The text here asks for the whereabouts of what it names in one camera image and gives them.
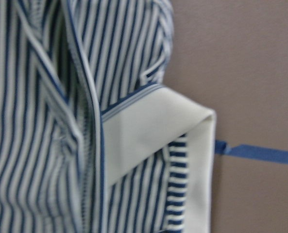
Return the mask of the navy white striped polo shirt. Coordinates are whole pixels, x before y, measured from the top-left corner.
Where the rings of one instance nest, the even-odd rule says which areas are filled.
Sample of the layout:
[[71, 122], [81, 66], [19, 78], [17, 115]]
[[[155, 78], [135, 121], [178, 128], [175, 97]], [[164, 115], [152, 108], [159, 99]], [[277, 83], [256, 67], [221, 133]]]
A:
[[163, 85], [169, 0], [0, 0], [0, 233], [208, 233], [216, 115]]

